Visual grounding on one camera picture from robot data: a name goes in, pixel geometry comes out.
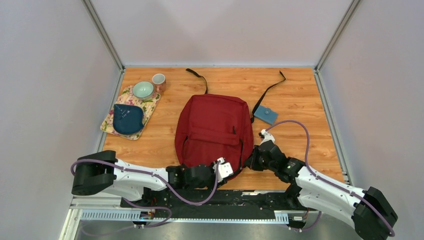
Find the red backpack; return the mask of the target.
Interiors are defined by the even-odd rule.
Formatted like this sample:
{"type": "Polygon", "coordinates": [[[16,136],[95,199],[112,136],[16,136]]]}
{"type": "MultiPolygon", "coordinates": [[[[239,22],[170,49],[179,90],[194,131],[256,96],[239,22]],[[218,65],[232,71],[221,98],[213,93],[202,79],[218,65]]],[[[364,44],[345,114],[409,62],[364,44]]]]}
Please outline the red backpack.
{"type": "Polygon", "coordinates": [[[236,177],[254,148],[254,111],[266,94],[263,93],[249,110],[247,102],[235,96],[211,94],[192,95],[177,123],[174,147],[181,166],[186,168],[210,165],[219,158],[231,164],[236,177]]]}

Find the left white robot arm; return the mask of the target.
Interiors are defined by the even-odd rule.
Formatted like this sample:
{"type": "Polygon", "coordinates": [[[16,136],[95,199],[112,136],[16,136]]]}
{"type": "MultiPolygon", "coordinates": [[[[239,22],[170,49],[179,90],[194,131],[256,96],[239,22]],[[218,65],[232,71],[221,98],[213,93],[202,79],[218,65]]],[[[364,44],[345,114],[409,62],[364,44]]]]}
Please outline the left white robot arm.
{"type": "Polygon", "coordinates": [[[115,151],[105,150],[79,157],[71,165],[74,176],[71,193],[75,196],[107,193],[145,208],[153,201],[153,194],[147,189],[169,189],[176,193],[178,189],[212,187],[215,191],[222,180],[224,163],[219,158],[210,165],[150,168],[125,162],[116,157],[115,151]]]}

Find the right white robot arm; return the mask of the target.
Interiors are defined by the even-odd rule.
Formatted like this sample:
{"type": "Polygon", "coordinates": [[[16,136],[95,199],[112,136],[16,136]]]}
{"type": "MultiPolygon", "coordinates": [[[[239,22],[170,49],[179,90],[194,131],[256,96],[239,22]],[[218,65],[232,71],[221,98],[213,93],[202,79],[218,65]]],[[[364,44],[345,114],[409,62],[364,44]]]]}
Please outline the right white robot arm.
{"type": "Polygon", "coordinates": [[[286,205],[301,206],[330,215],[350,227],[363,240],[394,237],[398,216],[384,194],[375,187],[354,187],[319,173],[303,160],[287,157],[271,140],[256,145],[244,164],[254,171],[272,171],[288,183],[286,205]]]}

